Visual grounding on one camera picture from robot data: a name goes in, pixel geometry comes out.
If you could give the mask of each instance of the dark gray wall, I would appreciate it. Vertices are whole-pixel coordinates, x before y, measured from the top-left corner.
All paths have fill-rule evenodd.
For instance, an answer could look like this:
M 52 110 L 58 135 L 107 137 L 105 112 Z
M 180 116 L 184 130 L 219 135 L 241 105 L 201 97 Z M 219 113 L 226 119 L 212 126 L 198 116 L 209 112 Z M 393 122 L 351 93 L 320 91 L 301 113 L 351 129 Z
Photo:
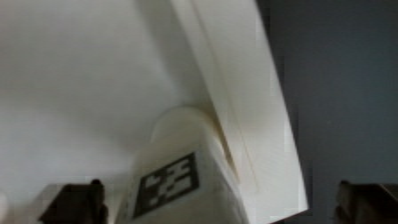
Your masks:
M 258 1 L 312 192 L 285 222 L 324 224 L 342 179 L 398 183 L 398 4 Z

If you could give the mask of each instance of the white surface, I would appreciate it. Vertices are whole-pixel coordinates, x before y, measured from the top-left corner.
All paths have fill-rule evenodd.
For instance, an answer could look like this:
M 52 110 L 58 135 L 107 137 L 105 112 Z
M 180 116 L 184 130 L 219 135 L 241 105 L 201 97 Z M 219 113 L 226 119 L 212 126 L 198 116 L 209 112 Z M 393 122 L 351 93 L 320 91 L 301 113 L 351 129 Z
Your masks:
M 306 207 L 297 203 L 306 201 L 297 199 L 299 170 L 292 172 L 299 164 L 269 48 L 265 40 L 257 39 L 253 2 L 196 3 L 207 30 L 198 28 L 196 13 L 178 10 L 180 16 L 189 16 L 180 18 L 185 29 L 191 27 L 194 58 L 169 1 L 0 1 L 0 189 L 11 205 L 6 223 L 31 223 L 31 204 L 56 183 L 100 178 L 109 203 L 118 204 L 134 152 L 150 142 L 159 115 L 187 104 L 212 110 L 201 72 L 230 146 L 237 147 L 235 162 L 246 174 L 241 178 L 255 182 L 253 171 L 262 171 L 271 181 L 265 185 L 257 181 L 258 189 L 267 187 L 262 201 L 281 202 L 264 207 L 271 213 L 262 214 L 281 218 Z M 267 148 L 257 154 L 267 166 L 253 170 L 255 158 L 242 153 L 242 139 L 249 150 Z
M 0 1 L 6 223 L 33 220 L 31 204 L 50 184 L 98 177 L 109 196 L 118 195 L 159 115 L 177 105 L 210 103 L 180 27 L 159 4 Z M 157 38 L 173 40 L 169 48 Z
M 285 99 L 253 0 L 173 0 L 196 53 L 253 224 L 308 209 Z

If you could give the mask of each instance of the black and white pattern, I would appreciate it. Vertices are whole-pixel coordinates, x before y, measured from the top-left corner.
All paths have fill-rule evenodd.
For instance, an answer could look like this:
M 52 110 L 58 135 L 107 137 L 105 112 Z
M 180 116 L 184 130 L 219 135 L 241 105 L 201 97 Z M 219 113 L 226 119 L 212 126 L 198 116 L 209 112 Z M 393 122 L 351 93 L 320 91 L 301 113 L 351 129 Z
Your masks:
M 198 162 L 193 153 L 143 177 L 134 218 L 152 212 L 198 188 Z

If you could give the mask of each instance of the black object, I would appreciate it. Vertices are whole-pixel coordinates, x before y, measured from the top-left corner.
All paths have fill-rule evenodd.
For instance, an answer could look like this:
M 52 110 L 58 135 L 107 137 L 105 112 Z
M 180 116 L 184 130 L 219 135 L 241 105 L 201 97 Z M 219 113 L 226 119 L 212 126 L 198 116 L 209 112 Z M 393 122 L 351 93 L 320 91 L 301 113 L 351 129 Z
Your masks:
M 336 224 L 398 224 L 397 184 L 340 183 Z
M 45 224 L 107 224 L 109 208 L 104 204 L 105 187 L 102 181 L 68 184 L 40 218 Z

